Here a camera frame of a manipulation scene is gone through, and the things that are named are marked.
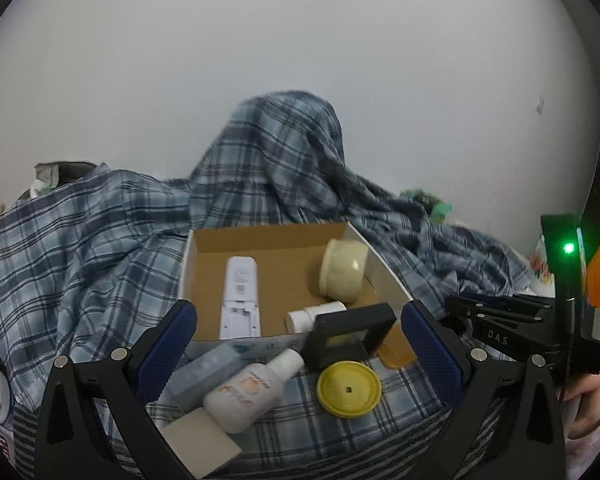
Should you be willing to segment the person's right hand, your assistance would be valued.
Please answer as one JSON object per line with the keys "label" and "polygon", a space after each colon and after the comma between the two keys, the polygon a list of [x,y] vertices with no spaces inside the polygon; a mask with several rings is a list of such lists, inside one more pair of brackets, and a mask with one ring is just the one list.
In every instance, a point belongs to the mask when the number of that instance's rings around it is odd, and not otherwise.
{"label": "person's right hand", "polygon": [[569,383],[565,400],[575,398],[580,399],[580,406],[568,431],[570,439],[583,438],[600,426],[600,372],[582,375]]}

